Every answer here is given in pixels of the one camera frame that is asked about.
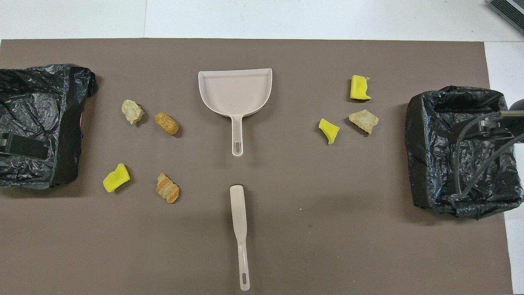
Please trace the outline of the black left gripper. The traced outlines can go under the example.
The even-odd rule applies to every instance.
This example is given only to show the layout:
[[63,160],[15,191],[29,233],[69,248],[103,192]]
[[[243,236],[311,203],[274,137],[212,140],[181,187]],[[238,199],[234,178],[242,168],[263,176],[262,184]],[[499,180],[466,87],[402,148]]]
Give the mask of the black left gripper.
[[11,138],[9,133],[0,133],[0,152],[2,155],[18,156],[34,159],[45,159],[48,147],[38,144],[8,143]]

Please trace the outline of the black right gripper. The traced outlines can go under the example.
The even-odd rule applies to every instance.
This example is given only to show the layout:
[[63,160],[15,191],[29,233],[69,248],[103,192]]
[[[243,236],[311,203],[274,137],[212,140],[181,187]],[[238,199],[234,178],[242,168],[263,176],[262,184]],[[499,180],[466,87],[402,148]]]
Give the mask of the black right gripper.
[[482,139],[513,139],[524,133],[524,118],[522,116],[492,116],[483,118],[479,123],[455,123],[451,127],[450,140],[456,141],[461,133],[463,140],[471,138]]

